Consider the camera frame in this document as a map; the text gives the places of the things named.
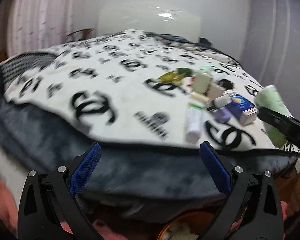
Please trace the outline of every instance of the purple object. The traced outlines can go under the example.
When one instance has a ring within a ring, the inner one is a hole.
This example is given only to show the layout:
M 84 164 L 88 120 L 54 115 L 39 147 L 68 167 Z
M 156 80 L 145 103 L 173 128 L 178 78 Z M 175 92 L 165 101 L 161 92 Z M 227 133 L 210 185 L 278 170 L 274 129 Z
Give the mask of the purple object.
M 214 112 L 214 117 L 219 123 L 226 123 L 230 120 L 231 114 L 225 107 L 223 107 Z

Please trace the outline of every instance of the green bottle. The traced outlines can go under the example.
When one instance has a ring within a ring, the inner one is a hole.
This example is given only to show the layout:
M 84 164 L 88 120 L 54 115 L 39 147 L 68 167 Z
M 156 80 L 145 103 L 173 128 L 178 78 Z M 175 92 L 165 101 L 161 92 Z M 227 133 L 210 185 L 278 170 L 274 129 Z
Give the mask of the green bottle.
M 258 109 L 266 107 L 285 116 L 291 116 L 275 86 L 266 86 L 261 90 L 255 98 L 255 103 Z M 268 137 L 274 146 L 282 148 L 287 142 L 285 136 L 277 128 L 267 123 L 264 124 Z

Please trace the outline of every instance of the curtain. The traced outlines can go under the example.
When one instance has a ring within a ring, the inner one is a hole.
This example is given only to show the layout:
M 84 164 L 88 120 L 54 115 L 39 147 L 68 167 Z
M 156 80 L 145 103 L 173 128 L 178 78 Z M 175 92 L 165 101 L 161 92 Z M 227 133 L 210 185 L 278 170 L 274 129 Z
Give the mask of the curtain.
M 12 0 L 7 53 L 43 49 L 66 42 L 73 32 L 73 0 Z
M 263 86 L 275 85 L 300 120 L 300 0 L 250 0 L 241 64 Z

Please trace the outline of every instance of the orange bowl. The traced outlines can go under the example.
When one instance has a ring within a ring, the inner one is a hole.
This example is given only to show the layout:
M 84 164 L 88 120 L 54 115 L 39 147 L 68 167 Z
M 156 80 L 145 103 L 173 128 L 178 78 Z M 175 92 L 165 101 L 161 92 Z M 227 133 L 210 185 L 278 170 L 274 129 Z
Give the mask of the orange bowl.
M 191 211 L 184 213 L 166 224 L 157 237 L 157 240 L 162 240 L 164 233 L 167 232 L 170 225 L 176 221 L 187 223 L 192 234 L 200 235 L 209 225 L 213 217 L 214 214 L 203 211 Z

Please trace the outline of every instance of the white headboard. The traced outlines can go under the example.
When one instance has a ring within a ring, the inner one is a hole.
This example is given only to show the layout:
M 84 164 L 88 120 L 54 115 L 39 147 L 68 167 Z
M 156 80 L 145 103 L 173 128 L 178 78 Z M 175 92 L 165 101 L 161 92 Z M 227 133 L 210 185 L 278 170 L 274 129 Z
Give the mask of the white headboard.
M 177 10 L 166 3 L 111 3 L 101 9 L 96 30 L 98 36 L 101 36 L 133 28 L 182 36 L 192 42 L 198 42 L 200 20 L 199 16 Z

